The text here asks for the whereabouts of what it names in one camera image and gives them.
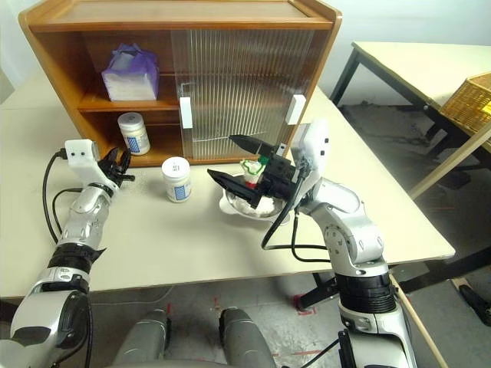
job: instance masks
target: tissue box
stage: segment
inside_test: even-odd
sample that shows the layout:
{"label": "tissue box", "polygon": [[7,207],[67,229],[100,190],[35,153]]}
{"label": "tissue box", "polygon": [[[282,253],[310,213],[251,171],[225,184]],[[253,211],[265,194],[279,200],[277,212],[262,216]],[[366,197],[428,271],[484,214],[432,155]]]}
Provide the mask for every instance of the tissue box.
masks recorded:
{"label": "tissue box", "polygon": [[157,56],[136,45],[120,44],[102,72],[111,101],[156,100],[159,90]]}

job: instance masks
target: gray floor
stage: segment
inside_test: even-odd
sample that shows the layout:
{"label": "gray floor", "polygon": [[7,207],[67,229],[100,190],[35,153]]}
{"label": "gray floor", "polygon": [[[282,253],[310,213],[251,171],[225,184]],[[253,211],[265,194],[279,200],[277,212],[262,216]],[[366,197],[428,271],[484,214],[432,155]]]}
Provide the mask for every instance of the gray floor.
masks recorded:
{"label": "gray floor", "polygon": [[[344,113],[403,187],[410,188],[437,164],[423,157],[434,143],[423,138],[422,132],[430,123],[420,113],[363,105],[344,109]],[[435,186],[418,200],[427,217],[457,249],[457,257],[489,246],[491,239],[491,172],[477,170],[470,173],[470,178],[471,182],[462,189]],[[457,176],[447,184],[452,186],[459,179],[462,178]],[[395,271],[403,280],[425,272],[425,266],[404,265]],[[491,300],[490,267],[469,274],[468,280],[482,296]],[[310,314],[300,315],[293,308],[292,297],[314,286],[311,275],[301,274],[180,285],[167,295],[167,287],[93,294],[95,337],[91,366],[110,364],[124,334],[153,308],[168,311],[173,322],[169,358],[223,363],[218,316],[223,308],[235,306],[243,308],[260,326],[278,366],[300,367],[334,340],[342,328],[336,298],[317,305]],[[147,303],[162,295],[166,297]],[[480,322],[449,281],[416,291],[410,300],[450,367],[491,366],[491,328]],[[121,304],[126,301],[146,303]],[[414,326],[412,332],[419,366],[436,367]],[[83,352],[63,364],[66,368],[82,366]],[[337,349],[312,366],[340,366]]]}

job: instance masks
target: white jar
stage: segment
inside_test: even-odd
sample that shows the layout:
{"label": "white jar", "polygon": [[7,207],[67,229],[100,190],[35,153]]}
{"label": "white jar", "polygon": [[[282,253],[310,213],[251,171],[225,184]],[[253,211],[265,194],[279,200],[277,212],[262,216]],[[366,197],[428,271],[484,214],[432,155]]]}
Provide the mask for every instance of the white jar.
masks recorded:
{"label": "white jar", "polygon": [[117,118],[117,124],[132,155],[141,156],[150,150],[147,130],[139,113],[124,113]]}
{"label": "white jar", "polygon": [[163,179],[166,183],[166,193],[173,202],[184,202],[191,194],[191,168],[187,159],[170,157],[162,164]]}

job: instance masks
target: beige tabletop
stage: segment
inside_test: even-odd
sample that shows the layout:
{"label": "beige tabletop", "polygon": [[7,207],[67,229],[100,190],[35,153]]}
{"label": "beige tabletop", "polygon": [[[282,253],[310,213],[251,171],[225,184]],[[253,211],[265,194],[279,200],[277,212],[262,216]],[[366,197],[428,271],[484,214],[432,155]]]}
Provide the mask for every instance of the beige tabletop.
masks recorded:
{"label": "beige tabletop", "polygon": [[491,46],[356,41],[353,47],[437,110],[466,78],[491,71]]}
{"label": "beige tabletop", "polygon": [[[317,89],[304,122],[329,121],[331,153],[325,176],[354,189],[386,241],[390,263],[450,257],[454,249],[353,131],[332,102]],[[64,141],[78,138],[48,80],[35,75],[2,105],[0,197],[0,295],[28,292],[54,250],[41,205],[41,181],[51,155]],[[220,212],[221,189],[208,177],[212,167],[236,173],[236,164],[192,166],[193,193],[176,204],[164,196],[160,168],[131,169],[104,226],[107,248],[91,272],[91,290],[141,288],[234,278],[322,271],[328,264],[296,261],[290,251],[263,251],[259,244],[269,224]],[[78,186],[67,162],[51,171],[48,198]],[[61,197],[63,222],[73,200]],[[271,244],[288,244],[292,224],[281,227]],[[302,216],[298,243],[323,244],[321,231]],[[304,257],[327,256],[303,251]]]}

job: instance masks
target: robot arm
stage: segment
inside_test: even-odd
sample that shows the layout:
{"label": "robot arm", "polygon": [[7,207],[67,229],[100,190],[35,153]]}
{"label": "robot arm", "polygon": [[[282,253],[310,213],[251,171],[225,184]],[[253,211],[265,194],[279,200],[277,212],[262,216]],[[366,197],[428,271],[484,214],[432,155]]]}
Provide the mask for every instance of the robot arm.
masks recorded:
{"label": "robot arm", "polygon": [[267,143],[244,136],[239,142],[236,136],[230,139],[268,164],[255,189],[209,170],[218,184],[253,208],[263,195],[283,199],[285,215],[298,205],[322,230],[340,294],[341,321],[347,328],[339,333],[343,368],[416,367],[403,311],[382,256],[382,235],[356,193],[321,177],[328,155],[327,122],[315,120],[298,128],[292,143],[295,166]]}
{"label": "robot arm", "polygon": [[11,339],[0,340],[1,368],[50,367],[83,345],[88,333],[89,273],[102,251],[102,228],[124,180],[130,154],[117,150],[99,160],[90,140],[65,143],[68,165],[83,183],[48,267],[19,305]]}

